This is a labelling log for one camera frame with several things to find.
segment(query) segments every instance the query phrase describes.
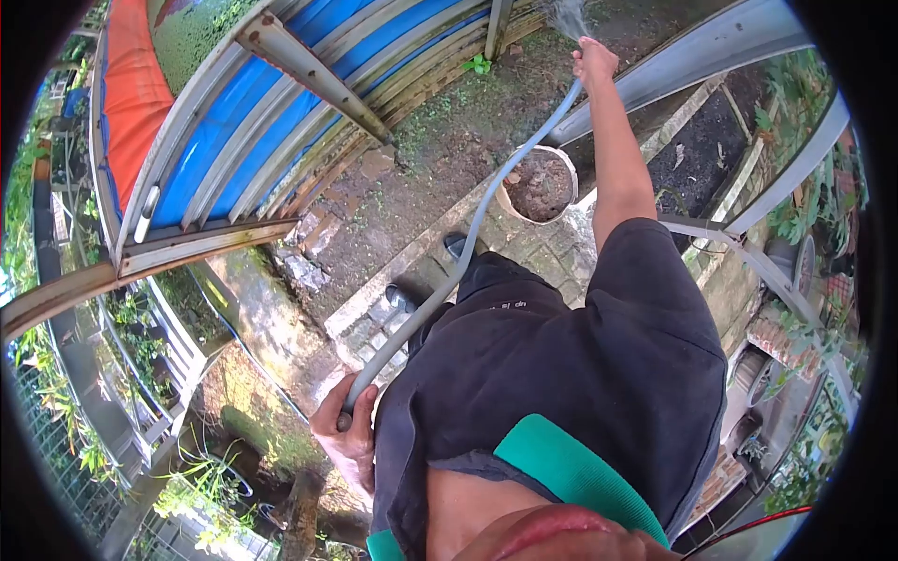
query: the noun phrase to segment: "black t-shirt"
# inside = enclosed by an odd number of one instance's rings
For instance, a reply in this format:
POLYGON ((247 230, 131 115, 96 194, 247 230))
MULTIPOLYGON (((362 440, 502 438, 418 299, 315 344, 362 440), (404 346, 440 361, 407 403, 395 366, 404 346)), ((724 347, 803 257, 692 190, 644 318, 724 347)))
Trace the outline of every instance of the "black t-shirt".
POLYGON ((620 224, 584 308, 534 281, 484 288, 438 321, 384 393, 374 424, 372 533, 423 558, 427 465, 539 482, 493 456, 538 413, 623 476, 672 537, 717 456, 726 357, 663 225, 620 224))

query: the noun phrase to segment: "hand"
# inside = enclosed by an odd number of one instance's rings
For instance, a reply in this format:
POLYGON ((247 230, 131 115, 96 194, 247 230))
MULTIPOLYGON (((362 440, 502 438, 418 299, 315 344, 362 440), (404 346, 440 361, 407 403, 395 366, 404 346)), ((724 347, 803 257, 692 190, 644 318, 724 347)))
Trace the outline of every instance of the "hand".
POLYGON ((579 43, 583 52, 575 50, 571 53, 574 56, 574 76, 580 79, 586 92, 592 95, 596 86, 612 81, 618 58, 595 39, 581 37, 579 43))
POLYGON ((370 506, 374 500, 374 429, 371 413, 377 399, 377 386, 370 385, 356 400, 352 426, 345 433, 337 430, 337 417, 357 374, 339 381, 309 419, 309 429, 349 486, 370 506))

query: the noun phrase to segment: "orange tarp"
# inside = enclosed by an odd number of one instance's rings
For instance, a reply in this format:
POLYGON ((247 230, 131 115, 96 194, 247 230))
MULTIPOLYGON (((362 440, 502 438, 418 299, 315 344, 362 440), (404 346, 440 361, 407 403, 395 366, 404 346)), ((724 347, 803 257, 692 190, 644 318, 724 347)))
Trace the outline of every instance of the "orange tarp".
POLYGON ((106 151, 122 214, 146 154, 174 103, 156 60, 147 17, 146 0, 112 0, 102 112, 109 123, 106 151))

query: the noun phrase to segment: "shoe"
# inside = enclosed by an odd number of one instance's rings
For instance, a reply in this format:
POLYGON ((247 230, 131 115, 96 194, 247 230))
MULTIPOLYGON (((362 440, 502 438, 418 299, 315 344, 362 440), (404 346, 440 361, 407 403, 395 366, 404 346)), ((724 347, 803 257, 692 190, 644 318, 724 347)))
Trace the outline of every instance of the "shoe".
POLYGON ((402 290, 395 283, 389 283, 383 294, 393 308, 398 308, 406 313, 414 313, 420 305, 411 293, 402 290))
MULTIPOLYGON (((449 252, 449 255, 452 256, 452 261, 458 263, 458 260, 462 258, 462 251, 464 250, 464 243, 468 240, 468 234, 461 232, 449 232, 443 238, 443 247, 446 248, 446 251, 449 252)), ((474 253, 471 255, 473 258, 477 257, 478 252, 478 244, 474 244, 474 253)))

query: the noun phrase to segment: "white bucket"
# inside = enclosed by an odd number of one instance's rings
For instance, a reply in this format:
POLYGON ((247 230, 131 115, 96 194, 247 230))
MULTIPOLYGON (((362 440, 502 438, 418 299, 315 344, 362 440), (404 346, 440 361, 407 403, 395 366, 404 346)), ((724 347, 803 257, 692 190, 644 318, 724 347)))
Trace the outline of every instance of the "white bucket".
MULTIPOLYGON (((517 153, 518 150, 520 150, 520 149, 521 149, 521 146, 518 146, 517 150, 515 150, 512 155, 517 153)), ((499 188, 496 189, 496 200, 499 202, 499 206, 504 208, 506 210, 506 212, 508 212, 511 216, 514 216, 515 218, 519 218, 520 220, 529 222, 530 224, 551 224, 551 223, 555 222, 556 220, 558 220, 561 216, 563 216, 565 214, 565 212, 568 211, 570 206, 574 203, 574 201, 577 200, 577 171, 574 169, 574 163, 572 161, 570 161, 570 158, 568 158, 568 155, 566 153, 564 153, 564 151, 559 150, 558 148, 552 148, 551 146, 536 145, 533 147, 533 150, 544 150, 546 152, 554 153, 555 155, 557 155, 560 158, 561 161, 563 161, 565 163, 566 166, 568 166, 568 170, 570 171, 570 187, 571 187, 570 200, 565 204, 564 208, 561 209, 561 212, 559 212, 557 215, 555 215, 554 217, 550 218, 549 220, 547 220, 545 222, 536 222, 535 220, 531 220, 530 218, 527 218, 526 216, 517 212, 517 209, 515 209, 515 206, 511 204, 511 198, 508 197, 508 191, 506 190, 506 180, 504 180, 504 179, 502 179, 502 183, 499 184, 499 188)))

